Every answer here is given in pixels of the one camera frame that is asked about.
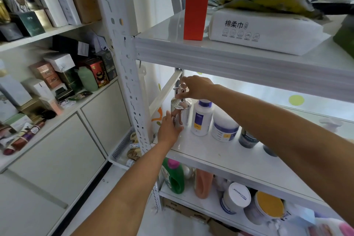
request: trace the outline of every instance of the white tiled floor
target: white tiled floor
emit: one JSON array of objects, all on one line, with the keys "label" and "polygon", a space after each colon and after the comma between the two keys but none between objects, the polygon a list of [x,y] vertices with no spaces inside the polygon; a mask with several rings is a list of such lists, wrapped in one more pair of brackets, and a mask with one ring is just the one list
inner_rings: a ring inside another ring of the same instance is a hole
[{"label": "white tiled floor", "polygon": [[[73,233],[109,194],[124,172],[124,170],[116,166],[109,168],[62,236],[70,236]],[[151,196],[137,236],[212,236],[208,232],[208,225],[203,225],[170,209],[164,209],[163,213],[158,212],[155,214],[154,206],[154,197]]]}]

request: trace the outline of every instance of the orange bottle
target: orange bottle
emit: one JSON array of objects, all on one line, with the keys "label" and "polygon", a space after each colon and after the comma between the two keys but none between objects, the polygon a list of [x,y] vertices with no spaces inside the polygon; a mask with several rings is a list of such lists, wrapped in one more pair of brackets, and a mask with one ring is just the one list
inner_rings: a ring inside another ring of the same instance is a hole
[{"label": "orange bottle", "polygon": [[196,169],[194,178],[194,191],[198,198],[206,199],[209,196],[213,174]]}]

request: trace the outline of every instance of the white package of cotton towels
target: white package of cotton towels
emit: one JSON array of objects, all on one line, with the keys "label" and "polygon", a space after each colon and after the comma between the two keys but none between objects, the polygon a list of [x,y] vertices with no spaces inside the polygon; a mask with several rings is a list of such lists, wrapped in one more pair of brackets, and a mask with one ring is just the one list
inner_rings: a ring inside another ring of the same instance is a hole
[{"label": "white package of cotton towels", "polygon": [[209,38],[254,48],[303,55],[331,37],[323,26],[295,14],[221,9],[209,24]]}]

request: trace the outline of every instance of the cabinet door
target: cabinet door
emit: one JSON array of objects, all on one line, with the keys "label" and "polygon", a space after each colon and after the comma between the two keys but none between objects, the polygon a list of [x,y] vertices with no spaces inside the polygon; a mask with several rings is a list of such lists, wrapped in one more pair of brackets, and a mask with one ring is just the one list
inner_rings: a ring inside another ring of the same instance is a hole
[{"label": "cabinet door", "polygon": [[0,235],[45,236],[64,209],[0,174]]},{"label": "cabinet door", "polygon": [[105,159],[75,114],[9,169],[70,205]]},{"label": "cabinet door", "polygon": [[105,151],[110,154],[130,128],[118,82],[86,104],[82,111]]}]

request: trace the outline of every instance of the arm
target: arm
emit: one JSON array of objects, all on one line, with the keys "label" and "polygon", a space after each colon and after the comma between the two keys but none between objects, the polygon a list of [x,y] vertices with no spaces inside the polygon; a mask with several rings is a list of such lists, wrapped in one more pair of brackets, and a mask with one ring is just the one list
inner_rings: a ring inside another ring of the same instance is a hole
[{"label": "arm", "polygon": [[[198,76],[181,79],[189,92],[208,99],[271,148],[311,189],[354,226],[354,144],[289,111]],[[341,198],[336,194],[341,190]]]},{"label": "arm", "polygon": [[158,144],[135,162],[72,236],[135,236],[162,162],[182,130],[173,126],[167,111],[157,135]]}]

